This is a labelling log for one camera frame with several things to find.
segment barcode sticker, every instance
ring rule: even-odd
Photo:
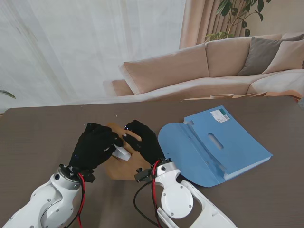
[[[225,111],[222,108],[212,111],[210,113],[213,116],[213,118],[220,123],[230,120],[229,116],[225,113]]]

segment table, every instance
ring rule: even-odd
[[[137,119],[158,132],[165,124],[219,105],[274,156],[223,184],[198,189],[240,228],[302,228],[304,112],[290,97],[10,109],[0,121],[0,226],[60,163],[68,164],[86,123],[124,126]],[[154,227],[133,208],[141,183],[111,180],[103,167],[96,169],[95,176],[95,182],[87,184],[84,228]],[[150,188],[139,194],[138,206],[153,218]],[[194,205],[194,212],[178,224],[187,227],[199,210]]]

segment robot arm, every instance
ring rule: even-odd
[[[123,141],[111,128],[88,123],[79,137],[69,166],[60,165],[49,182],[38,187],[29,203],[17,211],[3,228],[63,226],[73,214],[73,199],[81,187],[78,174],[84,181],[93,182],[93,169],[111,157],[115,146],[122,145]]]
[[[80,182],[66,176],[59,167],[49,182],[38,187],[29,203],[17,211],[3,228],[58,228],[74,211],[73,199]]]
[[[157,213],[168,228],[179,228],[172,219],[181,219],[190,214],[193,207],[193,197],[201,205],[201,214],[190,228],[236,228],[236,225],[213,203],[211,203],[191,183],[183,180],[176,181],[180,170],[171,161],[164,162],[157,167],[155,183],[163,186],[161,207]]]
[[[156,175],[151,175],[152,169],[143,171],[138,169],[135,179],[137,182],[141,182],[151,181],[155,178],[155,184],[163,187],[161,207],[157,208],[157,214],[169,228],[179,228],[172,219],[188,216],[193,208],[193,198],[202,206],[202,211],[190,228],[236,228],[233,222],[192,184],[185,180],[181,183],[176,181],[181,171],[170,159],[164,158],[157,137],[148,126],[134,120],[127,124],[125,129],[142,138],[142,142],[140,142],[130,135],[125,135],[123,138],[127,143],[139,151],[151,165],[157,164]]]

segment sheer curtain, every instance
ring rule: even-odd
[[[3,0],[0,113],[105,97],[124,61],[179,49],[185,0]]]

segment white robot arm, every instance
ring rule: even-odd
[[[147,181],[146,172],[136,174],[135,179]],[[168,228],[179,228],[172,219],[181,219],[188,216],[193,207],[193,197],[201,205],[201,214],[190,226],[190,228],[236,228],[236,225],[213,203],[211,203],[200,191],[191,183],[183,180],[176,181],[180,170],[170,160],[166,160],[157,167],[155,184],[161,185],[161,207],[157,208],[158,216]]]
[[[29,203],[17,211],[3,228],[58,228],[71,217],[73,199],[80,189],[80,182],[64,175],[62,168],[49,182],[38,187]]]

